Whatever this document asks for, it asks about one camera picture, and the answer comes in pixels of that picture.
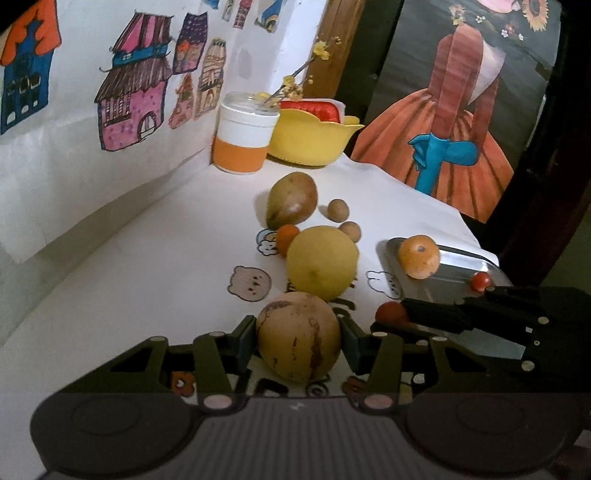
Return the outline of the spotted orange on tray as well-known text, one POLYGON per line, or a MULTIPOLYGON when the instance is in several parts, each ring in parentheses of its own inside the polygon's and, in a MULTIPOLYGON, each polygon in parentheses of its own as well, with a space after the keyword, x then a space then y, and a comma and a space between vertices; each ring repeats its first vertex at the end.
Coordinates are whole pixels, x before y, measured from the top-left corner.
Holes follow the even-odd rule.
POLYGON ((398 250, 398 260, 409 277, 424 280, 439 269, 441 253, 431 237, 415 235, 402 242, 398 250))

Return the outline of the girl in dress poster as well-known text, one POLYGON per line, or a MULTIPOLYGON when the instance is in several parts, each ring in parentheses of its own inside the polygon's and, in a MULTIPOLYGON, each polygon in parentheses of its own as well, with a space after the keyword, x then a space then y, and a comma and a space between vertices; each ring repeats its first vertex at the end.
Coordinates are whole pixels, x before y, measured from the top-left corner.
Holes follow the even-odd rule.
POLYGON ((352 158, 489 220, 536 127, 557 1, 407 1, 352 158))

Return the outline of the tan striped pepino melon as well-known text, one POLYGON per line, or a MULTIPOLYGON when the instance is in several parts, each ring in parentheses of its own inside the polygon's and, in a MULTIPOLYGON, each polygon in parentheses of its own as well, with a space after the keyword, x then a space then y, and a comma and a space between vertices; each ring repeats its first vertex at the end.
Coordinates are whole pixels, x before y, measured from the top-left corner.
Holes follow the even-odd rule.
POLYGON ((339 359, 338 318, 315 295, 289 292, 276 297, 257 316, 256 334, 263 362, 294 383, 324 377, 339 359))

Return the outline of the red cherry tomato in tray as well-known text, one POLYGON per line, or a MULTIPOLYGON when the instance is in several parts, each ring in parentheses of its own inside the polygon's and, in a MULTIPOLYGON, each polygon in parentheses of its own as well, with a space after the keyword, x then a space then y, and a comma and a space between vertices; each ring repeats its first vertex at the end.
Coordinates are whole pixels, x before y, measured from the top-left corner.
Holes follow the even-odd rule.
POLYGON ((493 280, 491 275, 484 271, 476 273, 470 281, 471 289, 478 293, 485 292, 492 285, 493 280))

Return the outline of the small orange tangerine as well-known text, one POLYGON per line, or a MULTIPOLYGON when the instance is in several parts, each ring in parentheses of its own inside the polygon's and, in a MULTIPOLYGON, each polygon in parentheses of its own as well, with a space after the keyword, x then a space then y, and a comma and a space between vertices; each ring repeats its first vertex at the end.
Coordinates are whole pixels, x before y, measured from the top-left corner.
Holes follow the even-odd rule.
POLYGON ((293 224, 283 225, 276 231, 276 249, 280 256, 286 257, 291 242, 300 233, 300 228, 293 224))

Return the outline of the red item in bowl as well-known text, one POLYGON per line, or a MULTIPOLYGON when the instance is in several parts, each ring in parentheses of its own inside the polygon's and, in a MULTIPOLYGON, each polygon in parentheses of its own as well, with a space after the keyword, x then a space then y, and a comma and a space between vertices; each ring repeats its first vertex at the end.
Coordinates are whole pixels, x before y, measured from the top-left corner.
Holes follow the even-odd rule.
POLYGON ((315 115, 322 122, 343 123, 346 106, 341 101, 328 98, 304 98, 280 101, 282 109, 297 109, 315 115))

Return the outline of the large yellow grapefruit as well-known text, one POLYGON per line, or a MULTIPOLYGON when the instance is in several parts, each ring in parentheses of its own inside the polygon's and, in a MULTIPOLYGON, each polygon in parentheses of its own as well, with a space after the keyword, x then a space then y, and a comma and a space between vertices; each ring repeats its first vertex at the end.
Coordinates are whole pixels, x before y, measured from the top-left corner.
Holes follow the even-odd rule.
POLYGON ((287 250, 287 280, 297 291, 331 301, 355 280, 359 257, 356 244, 338 228, 309 227, 287 250))

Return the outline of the yellow plastic bowl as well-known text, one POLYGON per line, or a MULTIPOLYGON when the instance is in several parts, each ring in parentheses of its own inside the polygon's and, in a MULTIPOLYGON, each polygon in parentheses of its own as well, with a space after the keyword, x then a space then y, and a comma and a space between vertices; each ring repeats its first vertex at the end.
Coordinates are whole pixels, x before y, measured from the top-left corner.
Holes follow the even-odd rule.
POLYGON ((349 140, 362 128, 355 116, 345 116, 342 123, 337 123, 322 121, 303 110, 284 109, 274 127, 269 154, 290 164, 324 167, 339 159, 349 140))

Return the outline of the stainless steel tray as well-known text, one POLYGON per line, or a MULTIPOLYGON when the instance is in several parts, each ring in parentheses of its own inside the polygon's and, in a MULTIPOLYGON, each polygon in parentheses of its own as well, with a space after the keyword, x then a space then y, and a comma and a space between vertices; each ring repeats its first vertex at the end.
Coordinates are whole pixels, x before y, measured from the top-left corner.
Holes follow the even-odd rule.
MULTIPOLYGON (((479 293, 471 288, 471 280, 479 272, 490 274, 494 285, 511 284, 492 261, 481 255, 444 245, 439 247, 441 262, 437 272, 425 280, 413 279, 399 263, 398 250, 403 241, 401 237, 392 238, 381 241, 378 246, 378 255, 384 270, 393 277, 391 292, 397 300, 415 299, 452 305, 463 298, 477 297, 479 293)), ((444 330, 442 334, 477 355, 519 359, 525 351, 524 346, 477 327, 466 327, 459 333, 444 330)))

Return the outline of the orange white lidded cup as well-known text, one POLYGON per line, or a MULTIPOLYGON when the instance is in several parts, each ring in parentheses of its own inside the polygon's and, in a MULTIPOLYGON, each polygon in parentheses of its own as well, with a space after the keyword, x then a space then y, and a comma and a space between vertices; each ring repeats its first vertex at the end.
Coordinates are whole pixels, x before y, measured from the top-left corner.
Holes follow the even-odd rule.
POLYGON ((263 97, 231 92, 219 108, 212 145, 212 163, 231 174, 252 174, 263 168, 280 109, 263 97))

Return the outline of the colourful houses drawing paper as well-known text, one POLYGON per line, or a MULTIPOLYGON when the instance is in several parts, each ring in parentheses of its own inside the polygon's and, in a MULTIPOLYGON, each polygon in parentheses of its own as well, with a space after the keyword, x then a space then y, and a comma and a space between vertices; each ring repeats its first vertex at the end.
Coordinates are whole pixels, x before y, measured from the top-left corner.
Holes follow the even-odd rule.
POLYGON ((1 36, 1 245, 25 262, 304 62, 322 1, 37 1, 1 36))

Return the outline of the brown wooden door frame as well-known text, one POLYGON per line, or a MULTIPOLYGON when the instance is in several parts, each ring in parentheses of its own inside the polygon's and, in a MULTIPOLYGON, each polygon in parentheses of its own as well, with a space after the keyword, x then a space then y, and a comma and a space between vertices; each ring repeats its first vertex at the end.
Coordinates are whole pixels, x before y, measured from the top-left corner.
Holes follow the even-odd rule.
POLYGON ((365 6, 365 0, 329 0, 318 27, 318 40, 338 38, 339 44, 329 47, 329 60, 315 60, 308 67, 304 97, 335 97, 365 6))

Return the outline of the red cherry tomato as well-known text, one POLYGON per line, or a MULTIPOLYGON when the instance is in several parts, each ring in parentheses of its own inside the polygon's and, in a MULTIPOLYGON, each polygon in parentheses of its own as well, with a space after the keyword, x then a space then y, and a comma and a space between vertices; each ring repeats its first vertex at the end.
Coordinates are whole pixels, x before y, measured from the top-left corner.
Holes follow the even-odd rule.
POLYGON ((406 325, 409 323, 405 307, 396 301, 383 303, 375 313, 375 320, 385 325, 406 325))
POLYGON ((470 281, 471 289, 478 293, 485 292, 492 285, 493 280, 491 275, 484 271, 476 273, 470 281))

